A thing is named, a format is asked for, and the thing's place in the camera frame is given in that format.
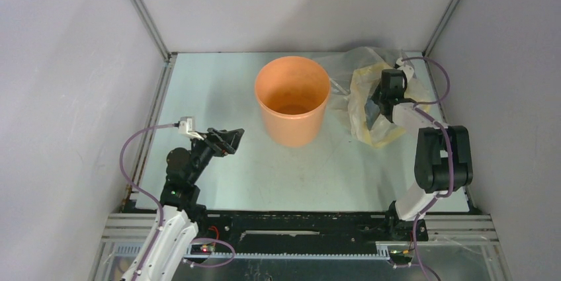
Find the clear white plastic bag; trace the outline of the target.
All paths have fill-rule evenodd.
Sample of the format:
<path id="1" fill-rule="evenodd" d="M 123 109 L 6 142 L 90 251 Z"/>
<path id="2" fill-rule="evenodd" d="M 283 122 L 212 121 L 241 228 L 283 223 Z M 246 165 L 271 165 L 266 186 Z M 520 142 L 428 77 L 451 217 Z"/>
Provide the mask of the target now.
<path id="1" fill-rule="evenodd" d="M 380 62 L 393 67 L 398 58 L 406 58 L 409 52 L 400 49 L 361 46 L 346 52 L 319 52 L 312 59 L 329 75 L 331 96 L 327 107 L 338 113 L 347 113 L 350 84 L 354 70 Z"/>

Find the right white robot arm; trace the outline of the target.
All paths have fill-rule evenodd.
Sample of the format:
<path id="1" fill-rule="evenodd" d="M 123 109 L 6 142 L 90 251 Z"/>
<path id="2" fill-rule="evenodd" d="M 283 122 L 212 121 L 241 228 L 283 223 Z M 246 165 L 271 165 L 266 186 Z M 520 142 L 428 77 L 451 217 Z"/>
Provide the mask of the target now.
<path id="1" fill-rule="evenodd" d="M 384 229 L 394 240 L 417 231 L 419 221 L 437 201 L 468 186 L 473 179 L 468 130 L 438 121 L 407 98 L 408 81 L 404 68 L 384 69 L 371 98 L 381 116 L 417 139 L 415 182 L 385 213 Z"/>

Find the aluminium frame front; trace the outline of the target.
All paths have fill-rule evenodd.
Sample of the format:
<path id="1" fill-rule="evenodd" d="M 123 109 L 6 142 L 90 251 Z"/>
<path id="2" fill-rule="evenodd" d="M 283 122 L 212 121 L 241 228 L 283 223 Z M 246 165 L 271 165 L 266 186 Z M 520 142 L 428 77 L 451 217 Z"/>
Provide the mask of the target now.
<path id="1" fill-rule="evenodd" d="M 173 280 L 510 280 L 489 215 L 211 211 Z"/>

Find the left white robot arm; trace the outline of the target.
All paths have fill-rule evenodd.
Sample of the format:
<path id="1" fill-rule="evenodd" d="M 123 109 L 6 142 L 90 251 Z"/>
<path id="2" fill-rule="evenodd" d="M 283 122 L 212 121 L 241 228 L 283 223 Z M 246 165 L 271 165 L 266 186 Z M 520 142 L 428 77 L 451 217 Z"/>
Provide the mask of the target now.
<path id="1" fill-rule="evenodd" d="M 200 193 L 196 185 L 209 162 L 215 157 L 233 155 L 244 134 L 244 129 L 207 129 L 197 132 L 185 121 L 154 126 L 177 128 L 191 141 L 191 147 L 179 147 L 167 158 L 165 184 L 160 197 L 140 188 L 127 175 L 123 177 L 132 188 L 145 194 L 157 206 L 156 219 L 130 268 L 122 280 L 171 280 L 182 263 L 189 245 L 208 233 L 206 206 L 198 204 Z"/>

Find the orange plastic trash bin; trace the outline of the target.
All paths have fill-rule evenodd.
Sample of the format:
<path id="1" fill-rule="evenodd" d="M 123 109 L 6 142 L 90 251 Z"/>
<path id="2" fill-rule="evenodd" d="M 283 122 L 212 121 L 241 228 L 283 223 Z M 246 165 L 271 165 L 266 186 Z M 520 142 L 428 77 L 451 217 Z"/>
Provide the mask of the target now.
<path id="1" fill-rule="evenodd" d="M 319 63 L 301 56 L 277 58 L 259 71 L 254 89 L 272 140 L 302 147 L 319 134 L 331 92 L 329 75 Z"/>

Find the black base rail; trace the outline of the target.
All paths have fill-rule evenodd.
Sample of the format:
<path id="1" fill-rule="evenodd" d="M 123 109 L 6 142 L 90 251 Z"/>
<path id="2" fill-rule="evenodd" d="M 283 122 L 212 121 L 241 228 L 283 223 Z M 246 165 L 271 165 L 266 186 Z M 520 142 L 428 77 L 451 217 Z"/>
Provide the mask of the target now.
<path id="1" fill-rule="evenodd" d="M 428 241 L 424 220 L 390 233 L 384 212 L 208 211 L 198 239 L 238 257 L 381 255 L 384 243 Z"/>

